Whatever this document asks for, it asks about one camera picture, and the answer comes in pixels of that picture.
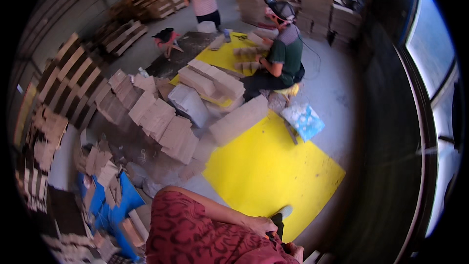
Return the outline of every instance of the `cap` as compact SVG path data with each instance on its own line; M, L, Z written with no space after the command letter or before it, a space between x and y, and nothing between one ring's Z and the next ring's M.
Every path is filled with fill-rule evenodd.
M286 21L289 17L295 16L293 7L286 1L265 0L265 2L281 20Z

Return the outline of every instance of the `shoe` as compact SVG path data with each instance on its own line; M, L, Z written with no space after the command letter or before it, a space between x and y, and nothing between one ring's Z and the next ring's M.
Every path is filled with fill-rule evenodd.
M285 220L288 216L290 216L293 213L293 207L291 205L287 205L283 207L282 209L278 210L275 212L275 214L282 214L282 221Z

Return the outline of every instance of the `green shirt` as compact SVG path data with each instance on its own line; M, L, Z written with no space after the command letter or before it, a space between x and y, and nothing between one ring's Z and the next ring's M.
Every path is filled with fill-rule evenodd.
M293 85L294 76L300 70L302 51L303 42L300 31L293 24L283 30L273 41L267 60L272 64L283 64L279 79L287 86Z

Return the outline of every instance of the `yellow mat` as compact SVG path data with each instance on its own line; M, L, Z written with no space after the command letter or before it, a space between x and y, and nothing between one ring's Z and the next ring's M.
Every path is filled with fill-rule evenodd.
M293 213L283 241L294 240L334 194L345 171L312 142L294 145L283 119L269 111L262 121L218 148L204 177L233 209L271 216L286 205Z
M211 51L208 48L205 48L199 55L197 55L196 59L201 60L205 63L208 63L212 66L219 66L222 68L226 68L236 72L235 70L235 63L236 62L250 62L255 61L254 56L234 56L233 49L234 48L244 48L244 47L256 47L257 45L254 44L251 40L245 39L241 41L236 36L246 36L244 33L236 33L232 32L231 35L231 42L224 43L220 49L217 51Z

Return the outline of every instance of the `concrete floor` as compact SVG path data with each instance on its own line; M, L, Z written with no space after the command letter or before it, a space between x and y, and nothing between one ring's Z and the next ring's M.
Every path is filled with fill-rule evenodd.
M235 0L217 0L223 28L247 33L254 26L240 21ZM163 21L147 24L149 32L133 44L125 53L113 62L106 76L109 77L119 68L126 73L135 74L139 67L146 68L159 56L160 52L153 44L152 35L166 27L173 27L176 32L184 34L196 31L196 18L192 7L188 7L169 16ZM305 256L315 249L327 251L345 216L353 196L358 166L361 164L362 143L362 84L360 73L356 70L353 57L331 48L327 42L304 37L302 63L306 69L303 86L293 102L309 102L325 123L322 132L312 142L333 158L346 172L345 179L326 204L320 214L297 237L295 243L305 247ZM93 118L91 127L100 134L100 125L105 123L99 114ZM129 132L135 132L130 126ZM196 176L182 185L204 196L224 204L202 175Z

